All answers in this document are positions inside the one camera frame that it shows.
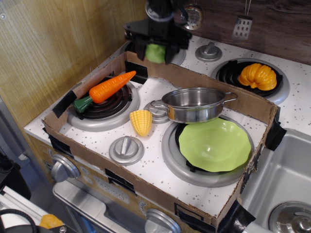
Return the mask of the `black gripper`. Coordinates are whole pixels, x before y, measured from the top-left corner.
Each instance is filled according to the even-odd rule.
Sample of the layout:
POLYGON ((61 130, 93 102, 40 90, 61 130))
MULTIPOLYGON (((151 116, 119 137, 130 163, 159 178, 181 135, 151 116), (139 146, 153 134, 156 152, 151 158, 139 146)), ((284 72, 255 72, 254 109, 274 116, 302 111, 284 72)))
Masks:
POLYGON ((150 18, 124 25, 125 37, 134 42, 137 57, 144 60, 147 45, 165 46, 165 63, 172 62, 180 49, 187 49, 192 34, 176 25, 174 20, 158 22, 150 18))

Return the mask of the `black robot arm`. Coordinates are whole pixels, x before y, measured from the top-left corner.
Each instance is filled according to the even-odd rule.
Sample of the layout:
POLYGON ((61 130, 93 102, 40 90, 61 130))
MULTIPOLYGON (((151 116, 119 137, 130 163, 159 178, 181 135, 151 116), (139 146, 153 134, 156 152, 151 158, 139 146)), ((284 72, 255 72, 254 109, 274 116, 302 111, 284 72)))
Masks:
POLYGON ((181 49, 188 49, 192 34, 174 21, 184 4, 184 0, 148 0, 147 18, 125 23, 125 38, 133 42, 140 60, 169 64, 181 49))

